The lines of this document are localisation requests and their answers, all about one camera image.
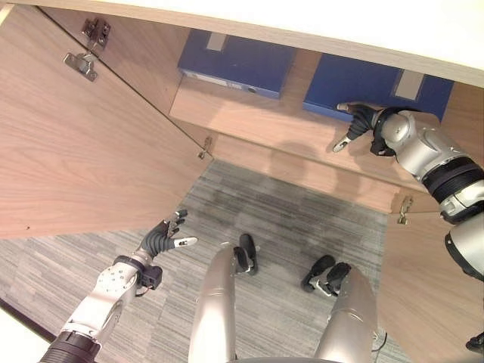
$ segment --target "wooden shelf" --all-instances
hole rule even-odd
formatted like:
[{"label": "wooden shelf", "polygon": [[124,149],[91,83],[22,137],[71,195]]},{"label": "wooden shelf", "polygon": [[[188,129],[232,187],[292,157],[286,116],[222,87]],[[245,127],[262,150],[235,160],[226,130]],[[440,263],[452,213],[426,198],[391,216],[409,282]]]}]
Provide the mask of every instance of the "wooden shelf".
[{"label": "wooden shelf", "polygon": [[482,2],[16,2],[210,30],[484,86]]},{"label": "wooden shelf", "polygon": [[[370,135],[344,151],[331,148],[348,123],[303,110],[303,99],[321,55],[298,50],[280,100],[184,78],[170,116],[215,132],[336,166],[385,182],[424,191],[394,158],[375,157]],[[482,89],[456,84],[442,125],[482,162]]]}]

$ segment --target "metal hinge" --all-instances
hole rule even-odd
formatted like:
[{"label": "metal hinge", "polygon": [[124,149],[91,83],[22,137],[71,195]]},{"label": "metal hinge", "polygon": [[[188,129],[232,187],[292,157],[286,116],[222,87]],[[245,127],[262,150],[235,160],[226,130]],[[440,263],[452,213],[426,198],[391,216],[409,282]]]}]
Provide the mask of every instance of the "metal hinge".
[{"label": "metal hinge", "polygon": [[205,143],[203,144],[203,150],[198,153],[198,157],[203,160],[205,155],[209,152],[210,146],[212,146],[212,137],[207,136],[205,139]]},{"label": "metal hinge", "polygon": [[86,19],[82,27],[82,34],[88,38],[88,51],[78,55],[67,53],[64,63],[93,82],[98,77],[94,71],[94,62],[99,58],[100,52],[106,48],[110,30],[111,25],[100,17],[96,17],[94,20]]},{"label": "metal hinge", "polygon": [[407,225],[408,224],[408,219],[407,219],[407,213],[408,210],[410,209],[412,203],[414,202],[414,199],[411,197],[411,195],[407,195],[405,199],[402,202],[402,206],[400,207],[400,217],[396,221],[399,225]]}]

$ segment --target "cabinet door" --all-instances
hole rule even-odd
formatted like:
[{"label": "cabinet door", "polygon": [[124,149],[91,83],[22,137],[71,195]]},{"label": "cabinet door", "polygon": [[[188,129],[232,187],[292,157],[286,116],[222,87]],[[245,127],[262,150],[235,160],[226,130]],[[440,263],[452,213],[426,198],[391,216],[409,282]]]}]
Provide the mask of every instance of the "cabinet door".
[{"label": "cabinet door", "polygon": [[389,215],[378,293],[380,325],[416,363],[480,361],[465,348],[482,333],[482,283],[444,245],[452,227],[438,213]]},{"label": "cabinet door", "polygon": [[210,162],[100,62],[89,82],[63,64],[83,49],[37,8],[0,13],[0,237],[149,228]]}]

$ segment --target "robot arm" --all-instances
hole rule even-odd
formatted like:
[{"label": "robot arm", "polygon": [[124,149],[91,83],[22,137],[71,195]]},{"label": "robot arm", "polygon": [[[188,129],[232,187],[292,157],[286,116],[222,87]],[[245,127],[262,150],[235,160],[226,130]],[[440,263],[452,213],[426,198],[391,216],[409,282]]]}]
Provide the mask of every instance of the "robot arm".
[{"label": "robot arm", "polygon": [[424,122],[433,115],[397,107],[377,109],[362,103],[339,104],[338,109],[350,112],[354,119],[333,151],[341,151],[373,130],[371,152],[395,156],[425,186],[439,203],[443,219],[456,225],[445,236],[447,250],[466,274],[484,281],[482,168],[440,129]]},{"label": "robot arm", "polygon": [[163,220],[148,232],[131,256],[118,256],[99,274],[94,290],[79,304],[39,363],[95,361],[123,309],[136,296],[160,285],[163,270],[151,264],[153,258],[197,242],[195,237],[172,238],[186,215],[186,210],[180,210]]}]

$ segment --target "black robotic finger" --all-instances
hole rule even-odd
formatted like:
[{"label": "black robotic finger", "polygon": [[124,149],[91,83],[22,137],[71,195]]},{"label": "black robotic finger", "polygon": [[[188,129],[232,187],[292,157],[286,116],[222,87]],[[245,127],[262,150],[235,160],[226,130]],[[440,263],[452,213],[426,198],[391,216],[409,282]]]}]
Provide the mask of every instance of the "black robotic finger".
[{"label": "black robotic finger", "polygon": [[180,209],[180,210],[177,210],[175,212],[175,214],[179,217],[179,218],[183,218],[183,217],[186,217],[188,216],[188,211],[186,209]]},{"label": "black robotic finger", "polygon": [[330,255],[322,256],[312,265],[311,270],[301,280],[301,288],[307,293],[311,293],[312,291],[314,291],[315,288],[309,283],[311,279],[315,278],[316,276],[322,275],[325,270],[334,266],[335,263],[336,260],[334,259],[334,257]]}]

